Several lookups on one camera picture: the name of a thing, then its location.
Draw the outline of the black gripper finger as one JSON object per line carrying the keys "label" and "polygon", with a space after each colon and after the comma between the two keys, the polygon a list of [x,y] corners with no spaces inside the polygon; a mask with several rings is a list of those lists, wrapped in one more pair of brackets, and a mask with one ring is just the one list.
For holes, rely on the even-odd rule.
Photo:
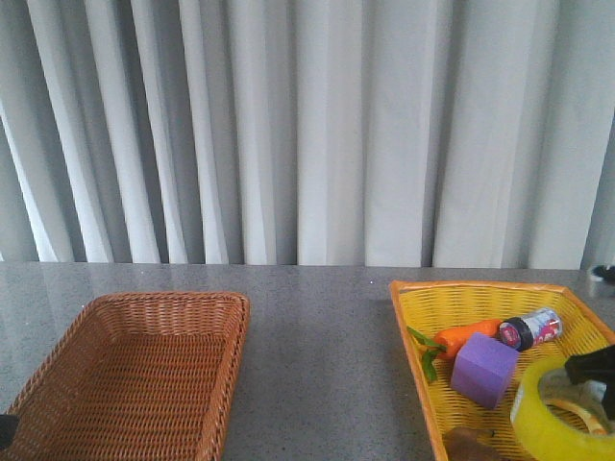
{"label": "black gripper finger", "polygon": [[614,346],[569,357],[564,368],[573,384],[595,380],[604,384],[614,382]]}

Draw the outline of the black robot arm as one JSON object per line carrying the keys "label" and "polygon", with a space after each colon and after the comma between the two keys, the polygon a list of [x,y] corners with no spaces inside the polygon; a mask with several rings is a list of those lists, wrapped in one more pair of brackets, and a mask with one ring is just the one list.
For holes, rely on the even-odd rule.
{"label": "black robot arm", "polygon": [[7,449],[13,442],[17,428],[19,425],[19,417],[13,414],[0,415],[0,449]]}

